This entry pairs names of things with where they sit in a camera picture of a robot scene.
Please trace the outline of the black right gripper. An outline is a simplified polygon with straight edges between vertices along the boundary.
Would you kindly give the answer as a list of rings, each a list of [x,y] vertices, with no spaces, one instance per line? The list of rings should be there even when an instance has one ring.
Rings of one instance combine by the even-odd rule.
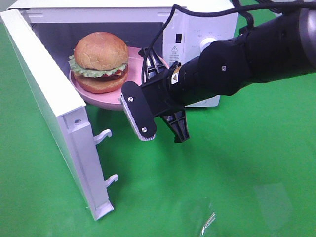
[[[169,66],[153,49],[142,48],[138,54],[144,59],[141,89],[154,117],[162,120],[174,134],[174,143],[190,138],[184,106],[172,99],[167,90]]]

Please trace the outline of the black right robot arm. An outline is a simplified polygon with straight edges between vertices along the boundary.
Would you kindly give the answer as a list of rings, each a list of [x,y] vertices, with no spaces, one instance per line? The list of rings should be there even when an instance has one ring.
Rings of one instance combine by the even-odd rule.
[[[185,64],[148,65],[152,48],[144,58],[142,85],[128,101],[128,113],[140,140],[156,134],[154,117],[162,117],[175,142],[188,139],[184,108],[217,95],[231,96],[253,83],[313,73],[316,70],[316,4],[314,2],[261,1],[235,6],[220,15],[238,12],[247,20],[239,36],[217,40]]]

